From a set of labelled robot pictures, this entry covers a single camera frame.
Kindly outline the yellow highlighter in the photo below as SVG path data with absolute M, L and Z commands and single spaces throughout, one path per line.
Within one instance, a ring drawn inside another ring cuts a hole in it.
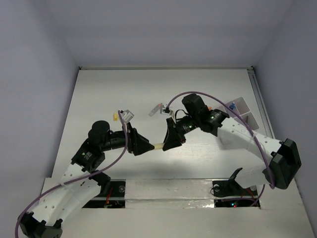
M 164 147 L 163 143 L 154 144 L 154 150 L 162 150 Z

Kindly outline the yellow eraser block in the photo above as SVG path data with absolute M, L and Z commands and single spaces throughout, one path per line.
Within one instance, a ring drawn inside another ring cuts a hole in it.
M 117 114 L 117 113 L 114 113 L 114 114 L 113 114 L 113 120 L 114 120 L 114 121 L 118 121 L 118 114 Z

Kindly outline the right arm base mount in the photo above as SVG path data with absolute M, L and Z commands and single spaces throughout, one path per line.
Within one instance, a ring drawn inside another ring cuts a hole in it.
M 257 189 L 243 188 L 235 180 L 241 170 L 236 169 L 228 179 L 212 182 L 210 194 L 214 197 L 216 208 L 260 207 L 259 201 L 254 204 L 258 198 Z

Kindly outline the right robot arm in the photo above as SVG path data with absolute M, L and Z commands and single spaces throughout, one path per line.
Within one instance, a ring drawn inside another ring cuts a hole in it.
M 236 144 L 262 161 L 260 166 L 235 170 L 234 179 L 228 182 L 231 193 L 240 194 L 253 185 L 268 184 L 271 188 L 288 188 L 302 165 L 297 144 L 293 140 L 269 138 L 252 130 L 239 115 L 232 118 L 219 109 L 210 110 L 200 92 L 184 92 L 181 96 L 186 115 L 180 120 L 166 120 L 163 151 L 182 146 L 186 142 L 185 134 L 199 128 Z

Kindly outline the blue-cap glue tube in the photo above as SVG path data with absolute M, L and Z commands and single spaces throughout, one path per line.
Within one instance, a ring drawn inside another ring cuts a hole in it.
M 229 106 L 229 108 L 231 109 L 231 110 L 234 110 L 235 109 L 235 103 L 234 102 L 232 102 L 231 104 L 230 104 L 230 106 Z

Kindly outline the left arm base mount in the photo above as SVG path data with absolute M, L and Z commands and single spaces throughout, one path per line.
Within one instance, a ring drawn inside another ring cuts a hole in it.
M 99 173 L 89 178 L 98 183 L 100 193 L 88 201 L 83 208 L 125 208 L 125 180 L 112 180 L 105 173 Z

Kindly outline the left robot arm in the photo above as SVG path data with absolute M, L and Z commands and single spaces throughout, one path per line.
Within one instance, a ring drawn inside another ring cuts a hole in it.
M 112 132 L 108 122 L 95 122 L 58 185 L 19 217 L 17 226 L 23 234 L 29 238 L 61 237 L 65 225 L 88 201 L 111 190 L 110 177 L 97 168 L 106 158 L 105 151 L 117 148 L 138 156 L 155 147 L 130 124 Z

